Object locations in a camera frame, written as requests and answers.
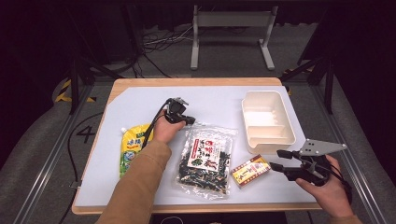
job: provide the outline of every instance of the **yellow pouch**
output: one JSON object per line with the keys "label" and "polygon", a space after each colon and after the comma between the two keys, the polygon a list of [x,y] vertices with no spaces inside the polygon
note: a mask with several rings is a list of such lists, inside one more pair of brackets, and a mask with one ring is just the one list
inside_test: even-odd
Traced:
{"label": "yellow pouch", "polygon": [[[122,129],[123,136],[121,142],[121,155],[120,155],[120,177],[122,177],[128,170],[131,161],[142,150],[142,144],[145,140],[145,132],[149,124],[134,126],[126,130]],[[148,137],[148,141],[152,139],[152,132]]]}

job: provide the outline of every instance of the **black cable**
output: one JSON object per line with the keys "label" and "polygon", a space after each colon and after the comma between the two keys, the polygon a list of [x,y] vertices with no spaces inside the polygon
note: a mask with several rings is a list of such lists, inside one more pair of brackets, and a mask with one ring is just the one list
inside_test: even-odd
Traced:
{"label": "black cable", "polygon": [[134,77],[137,78],[137,71],[136,71],[136,69],[134,69],[133,66],[132,66],[132,70],[134,71]]}
{"label": "black cable", "polygon": [[143,56],[145,56],[145,58],[152,63],[152,65],[154,65],[154,67],[156,67],[158,69],[158,71],[160,71],[164,76],[169,77],[168,75],[165,74],[165,72],[163,72],[158,66],[157,64],[155,64],[147,55],[146,53],[143,54]]}
{"label": "black cable", "polygon": [[[76,164],[75,164],[75,162],[74,162],[73,155],[72,155],[72,152],[71,152],[71,149],[70,149],[70,141],[71,141],[73,132],[74,132],[82,123],[84,123],[84,122],[87,121],[88,119],[92,119],[92,118],[94,118],[94,117],[96,117],[96,116],[99,116],[99,115],[102,115],[102,114],[103,114],[103,112],[100,112],[100,113],[97,113],[97,114],[94,114],[94,115],[91,115],[91,116],[85,118],[82,122],[80,122],[78,125],[75,126],[75,128],[72,130],[72,132],[69,134],[69,137],[67,138],[67,153],[69,154],[70,162],[72,163],[72,166],[73,166],[73,171],[74,171],[74,176],[75,176],[75,181],[76,181],[76,182],[78,182],[78,172],[77,172]],[[66,211],[64,212],[64,215],[62,216],[62,218],[60,219],[59,224],[61,224],[61,223],[64,222],[64,219],[66,218],[67,214],[68,214],[69,211],[70,211],[70,208],[71,208],[71,206],[72,206],[72,204],[73,204],[73,201],[74,201],[74,199],[75,199],[75,197],[76,197],[76,194],[77,194],[77,189],[74,190],[72,200],[70,201],[69,205],[67,206],[67,209],[66,209]]]}
{"label": "black cable", "polygon": [[[299,159],[300,161],[302,161],[302,162],[307,162],[307,163],[310,163],[311,165],[313,164],[313,162],[311,162],[311,161],[306,161],[306,160],[302,160],[302,159]],[[349,203],[352,203],[352,187],[349,185],[349,183],[344,179],[344,177],[343,177],[343,174],[341,173],[341,171],[339,170],[339,169],[337,169],[334,165],[332,165],[332,164],[330,164],[330,166],[332,167],[332,168],[334,168],[337,172],[338,172],[338,174],[336,173],[336,172],[334,172],[332,169],[328,169],[328,168],[326,168],[326,167],[324,167],[324,166],[321,166],[321,165],[319,165],[319,164],[315,164],[317,167],[319,167],[319,168],[321,168],[321,169],[323,169],[323,170],[326,170],[326,171],[328,171],[331,175],[333,175],[333,176],[335,176],[337,179],[339,179],[340,181],[341,181],[341,184],[344,186],[344,190],[345,190],[345,192],[346,192],[346,196],[347,196],[347,200],[349,201]]]}
{"label": "black cable", "polygon": [[88,44],[87,39],[84,37],[84,35],[82,34],[82,32],[79,30],[78,25],[77,25],[77,23],[76,23],[76,20],[73,18],[73,16],[72,16],[72,14],[71,14],[71,12],[70,12],[70,10],[69,10],[68,7],[66,7],[66,11],[67,11],[67,16],[69,17],[70,21],[73,22],[73,25],[74,25],[74,27],[76,28],[76,31],[78,32],[78,34],[79,34],[79,36],[81,37],[82,41],[85,43],[85,45],[86,45],[88,51],[90,52],[92,58],[93,58],[95,61],[98,62],[98,60],[96,59],[95,55],[94,55],[93,52],[92,52],[92,49],[91,49],[90,45]]}
{"label": "black cable", "polygon": [[309,223],[314,224],[314,220],[311,217],[311,213],[309,211],[306,212],[308,213]]}
{"label": "black cable", "polygon": [[[180,43],[181,41],[183,41],[187,38],[184,36],[190,35],[191,27],[185,31],[173,32],[171,35],[168,35],[168,34],[170,34],[170,32],[167,32],[161,38],[159,38],[156,35],[155,35],[154,39],[151,39],[150,37],[148,37],[148,41],[146,43],[144,43],[143,46],[145,49],[149,49],[149,51],[145,50],[145,52],[151,53],[154,50],[163,51],[176,43]],[[148,44],[155,44],[155,46],[154,46],[154,48],[146,47],[146,45],[148,45]]]}
{"label": "black cable", "polygon": [[[116,69],[113,69],[113,70],[110,70],[110,69],[109,69],[109,70],[112,71],[112,72],[114,72],[114,73],[119,74],[119,73],[122,73],[122,72],[127,71],[127,70],[130,69],[132,66],[134,66],[134,63],[128,63],[128,64],[124,65],[123,67],[116,68]],[[93,74],[96,75],[96,76],[106,76],[105,73],[100,72],[100,71],[92,71],[92,72],[93,72]]]}
{"label": "black cable", "polygon": [[158,110],[157,114],[155,115],[154,119],[152,120],[152,122],[150,123],[150,125],[148,126],[148,129],[145,131],[145,134],[143,135],[145,137],[145,140],[143,140],[143,144],[142,144],[142,149],[146,146],[146,144],[149,141],[149,136],[151,134],[151,131],[154,128],[155,122],[157,122],[157,120],[161,117],[159,116],[161,114],[161,111],[163,111],[163,108],[170,102],[170,99],[166,100],[165,103],[161,106],[160,110]]}
{"label": "black cable", "polygon": [[134,76],[137,78],[137,75],[139,75],[140,77],[145,78],[145,77],[143,76],[143,70],[142,70],[142,67],[140,66],[139,61],[137,60],[136,63],[137,63],[137,66],[139,67],[139,70],[140,70],[140,71],[138,71],[137,68],[135,68],[135,67],[133,66],[133,69],[134,69]]}

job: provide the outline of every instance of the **metal stand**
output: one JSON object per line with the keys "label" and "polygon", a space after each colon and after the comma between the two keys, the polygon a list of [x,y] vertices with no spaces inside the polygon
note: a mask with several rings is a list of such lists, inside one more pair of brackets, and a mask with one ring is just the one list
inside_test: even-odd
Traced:
{"label": "metal stand", "polygon": [[280,81],[284,82],[289,78],[295,77],[301,74],[305,69],[308,69],[312,66],[315,66],[312,70],[311,74],[307,78],[307,82],[309,85],[318,85],[319,82],[326,76],[325,82],[325,92],[324,92],[324,104],[329,114],[332,114],[332,83],[334,76],[334,69],[332,60],[330,58],[317,58],[315,60],[309,61],[291,72],[287,73],[280,77]]}
{"label": "metal stand", "polygon": [[76,108],[79,104],[78,99],[78,76],[81,77],[84,85],[93,85],[95,82],[95,78],[92,74],[92,71],[89,69],[93,67],[103,74],[113,77],[114,79],[123,78],[117,73],[112,72],[111,70],[103,67],[100,64],[97,64],[87,58],[76,56],[75,60],[72,62],[70,66],[70,79],[71,79],[71,87],[72,87],[72,108],[70,109],[70,115],[73,115],[76,111]]}
{"label": "metal stand", "polygon": [[214,27],[214,26],[265,26],[265,37],[259,39],[262,55],[269,70],[274,70],[275,66],[268,50],[268,41],[274,26],[277,7],[273,7],[272,11],[259,12],[224,12],[224,11],[199,11],[198,6],[194,6],[193,16],[193,42],[191,53],[191,70],[198,69],[198,53],[199,39],[198,27]]}

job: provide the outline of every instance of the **table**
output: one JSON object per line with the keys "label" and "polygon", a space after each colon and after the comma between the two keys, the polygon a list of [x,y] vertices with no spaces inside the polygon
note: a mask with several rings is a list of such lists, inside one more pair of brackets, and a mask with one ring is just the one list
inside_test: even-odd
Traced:
{"label": "table", "polygon": [[[84,171],[84,175],[82,177],[82,186],[78,190],[78,194],[76,199],[74,200],[72,210],[75,214],[78,215],[86,215],[86,214],[100,214],[104,208],[106,207],[106,202],[108,202],[109,197],[111,196],[111,192],[118,181],[118,160],[117,158],[120,156],[120,139],[113,139],[112,136],[112,128],[110,126],[114,124],[114,120],[111,119],[114,116],[114,111],[118,111],[116,120],[120,121],[124,118],[124,112],[120,111],[120,108],[125,108],[128,113],[133,112],[131,109],[126,108],[126,104],[120,104],[124,102],[124,98],[131,99],[130,93],[136,93],[136,97],[139,96],[138,93],[142,92],[152,92],[155,94],[155,97],[149,97],[149,101],[151,103],[155,103],[154,106],[147,107],[147,110],[158,110],[156,107],[157,102],[156,99],[163,98],[165,96],[158,94],[158,91],[166,92],[166,93],[174,93],[172,90],[180,93],[182,98],[185,98],[183,94],[187,93],[191,95],[193,98],[193,94],[195,93],[197,88],[211,90],[211,88],[220,89],[220,91],[208,91],[205,95],[205,99],[208,99],[207,96],[218,96],[220,101],[223,102],[221,107],[224,107],[224,110],[228,110],[228,108],[234,108],[234,106],[241,107],[241,99],[238,99],[236,102],[235,99],[238,97],[242,97],[243,94],[246,93],[247,90],[278,90],[281,94],[285,107],[288,110],[290,116],[290,123],[293,126],[294,133],[296,135],[295,144],[291,145],[289,150],[297,150],[304,143],[304,134],[299,126],[298,120],[294,114],[294,110],[292,109],[292,105],[289,99],[289,96],[286,93],[284,87],[281,86],[280,81],[274,77],[268,78],[152,78],[152,79],[119,79],[115,82],[112,92],[109,95],[109,99],[107,102],[107,108],[105,111],[105,115],[102,118],[100,124],[100,131],[95,137],[92,151],[89,157],[89,162],[87,162],[86,169]],[[227,97],[230,97],[232,104],[228,105]],[[202,115],[204,109],[202,109],[202,104],[199,102],[199,97],[195,96],[193,102],[189,102],[187,110],[185,112],[186,115],[193,116],[196,118],[201,118],[198,114]],[[129,113],[129,117],[145,117],[148,116],[147,119],[151,120],[152,116],[155,115],[156,111],[152,111],[151,115],[149,112],[145,110],[144,113]],[[219,124],[222,125],[231,125],[236,127],[241,127],[243,121],[241,120],[242,114],[238,113],[239,111],[232,111],[230,113],[221,113],[221,118],[225,120],[220,120]],[[219,116],[206,116],[205,121],[209,123],[214,123],[213,119],[218,119]],[[238,138],[235,141],[235,146],[232,153],[231,160],[231,169],[235,166],[243,163],[251,159],[254,155],[248,153],[246,149],[246,140],[243,138],[244,130],[238,129]],[[189,196],[182,192],[181,190],[172,189],[171,178],[174,175],[175,165],[177,165],[179,161],[179,153],[177,153],[176,142],[178,141],[179,136],[177,136],[172,143],[170,143],[170,148],[173,149],[174,153],[168,162],[167,168],[163,174],[163,181],[160,184],[160,187],[157,191],[157,196],[153,206],[153,213],[209,213],[209,212],[253,212],[253,211],[285,211],[285,210],[306,210],[306,209],[320,209],[315,199],[300,189],[294,182],[290,182],[287,180],[283,174],[278,172],[270,172],[266,174],[266,180],[256,180],[255,182],[245,186],[243,189],[239,189],[236,184],[230,178],[231,184],[231,193],[230,197],[227,200],[222,201],[209,201],[204,200],[195,196]],[[115,146],[115,154],[113,152],[108,152],[106,148],[110,146]],[[105,155],[106,159],[111,158],[110,154],[114,154],[113,158],[117,161],[106,161],[102,160],[103,155]],[[277,155],[263,155],[265,159],[268,161],[280,162],[284,163],[285,161],[280,159],[278,161]],[[288,161],[288,165],[298,166],[299,163],[297,161],[291,160]],[[100,167],[100,164],[105,164],[106,167],[110,167],[109,169]]]}

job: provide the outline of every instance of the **dark background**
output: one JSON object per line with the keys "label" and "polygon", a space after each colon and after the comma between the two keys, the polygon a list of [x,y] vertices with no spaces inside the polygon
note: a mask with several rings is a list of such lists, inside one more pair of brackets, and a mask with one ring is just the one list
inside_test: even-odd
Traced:
{"label": "dark background", "polygon": [[[29,126],[53,106],[53,90],[67,76],[71,63],[70,43],[81,55],[99,64],[131,60],[139,56],[137,34],[143,27],[158,25],[172,31],[177,25],[190,23],[192,13],[191,6],[129,6],[130,15],[139,19],[132,24],[137,33],[131,34],[131,27],[123,26],[124,18],[117,6],[62,8],[62,22],[67,23],[71,36],[66,44],[59,29],[62,22],[52,20],[40,2],[7,0],[0,4],[0,166]],[[327,14],[327,20],[333,22],[324,22],[317,29],[302,58],[320,56],[327,41],[332,40],[327,32],[343,23],[342,15],[353,15],[356,22],[339,31],[345,45],[333,58],[335,75],[393,183],[395,10],[388,1],[362,1],[358,7]],[[323,7],[280,7],[276,25],[318,22],[323,12]]]}

